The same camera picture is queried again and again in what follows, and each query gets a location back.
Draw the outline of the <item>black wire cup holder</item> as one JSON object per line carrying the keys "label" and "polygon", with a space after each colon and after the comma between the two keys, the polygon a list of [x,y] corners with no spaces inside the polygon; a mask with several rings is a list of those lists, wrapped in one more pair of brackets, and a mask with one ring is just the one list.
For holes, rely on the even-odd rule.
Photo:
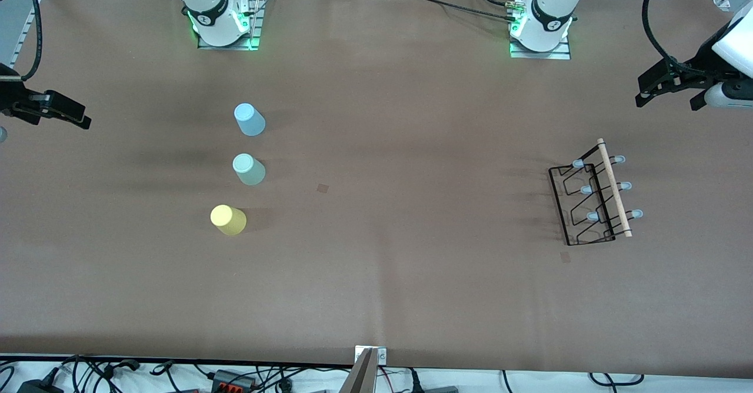
{"label": "black wire cup holder", "polygon": [[644,213],[628,208],[624,202],[624,194],[633,189],[633,183],[618,179],[616,167],[626,161],[625,155],[611,154],[606,140],[599,138],[572,162],[548,168],[566,246],[599,245],[634,237],[631,224]]}

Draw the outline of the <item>mint green plastic cup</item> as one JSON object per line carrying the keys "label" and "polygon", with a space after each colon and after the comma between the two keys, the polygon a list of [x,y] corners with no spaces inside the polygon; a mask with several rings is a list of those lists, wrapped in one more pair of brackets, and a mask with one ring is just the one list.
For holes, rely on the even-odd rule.
{"label": "mint green plastic cup", "polygon": [[240,181],[248,186],[260,184],[266,176],[266,168],[250,154],[238,154],[233,159],[233,170]]}

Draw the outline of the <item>yellow plastic cup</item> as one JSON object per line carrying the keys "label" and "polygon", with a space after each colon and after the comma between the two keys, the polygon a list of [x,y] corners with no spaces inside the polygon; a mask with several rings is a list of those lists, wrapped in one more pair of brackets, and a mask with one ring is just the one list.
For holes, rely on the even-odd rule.
{"label": "yellow plastic cup", "polygon": [[234,237],[243,232],[247,224],[245,213],[229,205],[217,205],[210,214],[212,224],[224,235]]}

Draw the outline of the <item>light blue plastic cup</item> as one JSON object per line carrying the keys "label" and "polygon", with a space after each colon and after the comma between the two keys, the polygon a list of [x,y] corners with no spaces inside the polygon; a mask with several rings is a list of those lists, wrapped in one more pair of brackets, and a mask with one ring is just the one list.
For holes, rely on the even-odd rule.
{"label": "light blue plastic cup", "polygon": [[237,105],[234,109],[234,118],[239,129],[246,136],[257,136],[265,130],[266,120],[252,104]]}

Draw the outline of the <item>black orange power adapter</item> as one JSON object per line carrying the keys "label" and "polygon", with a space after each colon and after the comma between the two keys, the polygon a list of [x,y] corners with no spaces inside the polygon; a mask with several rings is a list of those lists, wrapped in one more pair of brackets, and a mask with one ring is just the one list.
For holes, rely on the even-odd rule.
{"label": "black orange power adapter", "polygon": [[252,393],[256,380],[231,371],[215,371],[211,393]]}

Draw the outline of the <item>brown paper table cover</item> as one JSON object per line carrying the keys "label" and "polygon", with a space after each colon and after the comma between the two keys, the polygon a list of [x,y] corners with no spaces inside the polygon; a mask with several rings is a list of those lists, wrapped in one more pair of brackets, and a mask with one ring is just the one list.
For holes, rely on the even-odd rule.
{"label": "brown paper table cover", "polygon": [[[0,353],[753,377],[753,111],[637,108],[640,7],[582,0],[552,61],[422,0],[274,0],[250,52],[179,0],[42,1],[29,86],[92,123],[0,118]],[[599,138],[644,216],[568,247],[547,170]]]}

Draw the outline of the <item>aluminium edge rail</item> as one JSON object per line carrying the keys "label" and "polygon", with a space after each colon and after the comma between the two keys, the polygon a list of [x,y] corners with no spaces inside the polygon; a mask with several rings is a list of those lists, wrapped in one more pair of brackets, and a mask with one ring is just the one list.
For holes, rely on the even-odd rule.
{"label": "aluminium edge rail", "polygon": [[[0,81],[26,82],[41,65],[43,34],[42,0],[0,0]],[[24,49],[34,58],[26,71],[15,68]]]}

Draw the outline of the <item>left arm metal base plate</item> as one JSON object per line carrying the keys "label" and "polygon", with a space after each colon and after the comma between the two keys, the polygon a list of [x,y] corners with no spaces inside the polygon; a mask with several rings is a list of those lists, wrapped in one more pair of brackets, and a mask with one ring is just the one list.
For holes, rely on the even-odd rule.
{"label": "left arm metal base plate", "polygon": [[551,51],[537,52],[524,47],[518,39],[510,39],[510,56],[511,58],[526,59],[553,59],[553,60],[570,60],[571,50],[568,43],[568,37],[561,39],[560,43]]}

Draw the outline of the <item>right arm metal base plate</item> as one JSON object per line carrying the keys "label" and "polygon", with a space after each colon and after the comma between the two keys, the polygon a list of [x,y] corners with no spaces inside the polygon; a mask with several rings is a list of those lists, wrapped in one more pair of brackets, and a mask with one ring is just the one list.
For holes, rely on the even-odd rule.
{"label": "right arm metal base plate", "polygon": [[259,48],[267,0],[229,0],[214,26],[193,25],[196,47],[202,50],[256,51]]}

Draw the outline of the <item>aluminium profile post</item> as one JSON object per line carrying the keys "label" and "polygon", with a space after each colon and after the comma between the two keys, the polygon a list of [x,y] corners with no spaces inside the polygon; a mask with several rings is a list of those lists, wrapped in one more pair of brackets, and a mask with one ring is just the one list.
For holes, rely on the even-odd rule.
{"label": "aluminium profile post", "polygon": [[339,393],[375,393],[377,372],[387,365],[387,348],[356,345],[355,363]]}

